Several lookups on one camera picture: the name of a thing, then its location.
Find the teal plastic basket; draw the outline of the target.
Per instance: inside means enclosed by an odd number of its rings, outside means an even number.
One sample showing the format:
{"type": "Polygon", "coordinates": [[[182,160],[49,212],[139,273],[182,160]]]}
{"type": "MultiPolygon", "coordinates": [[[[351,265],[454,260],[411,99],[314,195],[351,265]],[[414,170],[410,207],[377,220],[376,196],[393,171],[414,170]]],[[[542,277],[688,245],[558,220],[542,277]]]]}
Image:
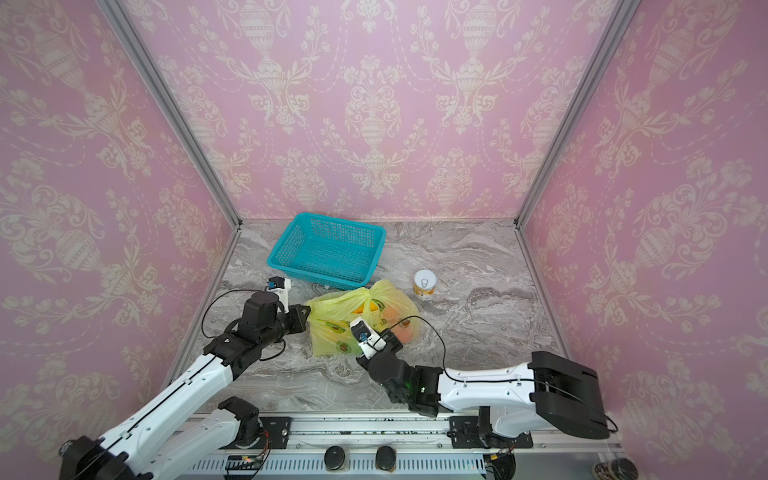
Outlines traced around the teal plastic basket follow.
{"type": "Polygon", "coordinates": [[[385,242],[380,226],[304,212],[286,227],[267,265],[291,278],[355,290],[371,280],[385,242]]]}

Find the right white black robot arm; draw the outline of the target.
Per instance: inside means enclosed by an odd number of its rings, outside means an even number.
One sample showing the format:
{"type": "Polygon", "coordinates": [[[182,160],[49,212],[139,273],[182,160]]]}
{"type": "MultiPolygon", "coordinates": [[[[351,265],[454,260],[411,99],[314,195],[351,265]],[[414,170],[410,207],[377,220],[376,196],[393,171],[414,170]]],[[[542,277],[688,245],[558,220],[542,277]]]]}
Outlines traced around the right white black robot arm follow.
{"type": "Polygon", "coordinates": [[[527,363],[491,370],[412,366],[398,357],[402,343],[390,328],[378,332],[357,318],[351,333],[362,351],[357,363],[391,402],[413,413],[477,409],[482,433],[510,439],[549,426],[587,440],[618,432],[597,372],[559,355],[535,351],[527,363]]]}

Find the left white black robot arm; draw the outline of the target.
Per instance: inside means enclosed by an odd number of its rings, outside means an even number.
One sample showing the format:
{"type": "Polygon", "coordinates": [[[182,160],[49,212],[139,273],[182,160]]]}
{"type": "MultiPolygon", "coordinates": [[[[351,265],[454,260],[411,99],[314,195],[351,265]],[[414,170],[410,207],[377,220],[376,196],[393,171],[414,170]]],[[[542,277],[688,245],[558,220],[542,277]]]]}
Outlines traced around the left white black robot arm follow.
{"type": "Polygon", "coordinates": [[[242,315],[213,337],[190,367],[145,406],[92,439],[60,450],[62,479],[175,479],[214,451],[268,442],[259,410],[230,397],[197,425],[182,425],[208,400],[263,360],[264,350],[303,333],[311,309],[289,304],[287,291],[255,291],[242,315]]]}

